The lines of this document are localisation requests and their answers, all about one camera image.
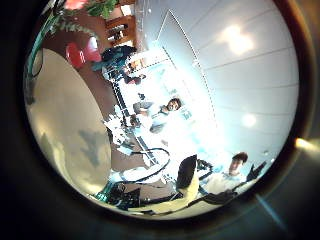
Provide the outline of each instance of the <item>chair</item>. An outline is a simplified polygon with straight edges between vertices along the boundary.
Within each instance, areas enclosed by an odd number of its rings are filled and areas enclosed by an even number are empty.
[[[98,50],[97,40],[90,37],[86,47],[79,50],[76,43],[68,43],[66,47],[66,58],[74,68],[81,68],[86,61],[101,61],[101,55]]]

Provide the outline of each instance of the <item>ceiling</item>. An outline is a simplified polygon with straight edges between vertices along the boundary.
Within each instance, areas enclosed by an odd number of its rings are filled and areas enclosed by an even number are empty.
[[[274,3],[138,0],[135,15],[140,49],[157,43],[188,76],[192,101],[202,105],[202,116],[213,116],[204,129],[219,129],[225,158],[245,151],[249,163],[270,167],[292,126],[299,90],[293,41]],[[214,138],[206,138],[212,148]]]

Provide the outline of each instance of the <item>white shirt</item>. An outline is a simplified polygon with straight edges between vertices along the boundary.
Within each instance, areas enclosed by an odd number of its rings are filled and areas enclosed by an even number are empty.
[[[240,183],[245,182],[246,178],[241,173],[237,176],[231,176],[228,173],[213,173],[208,177],[206,185],[203,189],[208,193],[218,194],[226,191],[227,189],[233,189]]]

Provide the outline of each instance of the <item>ceiling light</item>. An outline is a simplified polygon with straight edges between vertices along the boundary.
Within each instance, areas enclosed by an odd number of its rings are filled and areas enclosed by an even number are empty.
[[[241,33],[241,29],[237,25],[227,27],[221,34],[218,42],[227,42],[232,52],[241,55],[253,49],[252,40]]]
[[[124,5],[124,6],[121,6],[120,8],[124,16],[132,15],[130,5]]]
[[[256,117],[252,114],[246,114],[242,117],[242,123],[246,127],[252,127],[256,124]]]

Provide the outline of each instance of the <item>man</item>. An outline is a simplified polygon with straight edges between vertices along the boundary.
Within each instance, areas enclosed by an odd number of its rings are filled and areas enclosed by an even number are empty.
[[[260,174],[262,168],[266,165],[263,162],[254,170],[252,165],[247,176],[240,173],[242,166],[246,163],[248,155],[240,152],[232,157],[228,172],[214,173],[207,179],[204,187],[200,187],[199,191],[204,195],[190,204],[193,205],[199,201],[205,201],[210,204],[225,204],[238,195],[236,191],[247,182],[254,180]]]
[[[132,56],[137,49],[135,47],[123,45],[123,46],[116,46],[113,48],[106,49],[101,54],[101,62],[93,62],[91,69],[92,71],[101,70],[102,67],[110,68],[114,67],[116,70],[120,70],[126,63],[126,60],[130,56]]]
[[[139,102],[133,104],[133,110],[136,114],[151,118],[149,130],[152,133],[160,133],[167,123],[169,113],[177,111],[180,107],[181,101],[179,98],[172,98],[166,106],[157,106],[152,102]]]
[[[227,189],[232,190],[240,183],[245,182],[246,178],[240,173],[240,170],[247,159],[248,155],[245,152],[234,155],[227,172],[214,173],[208,177],[207,183],[203,187],[204,191],[218,194]]]

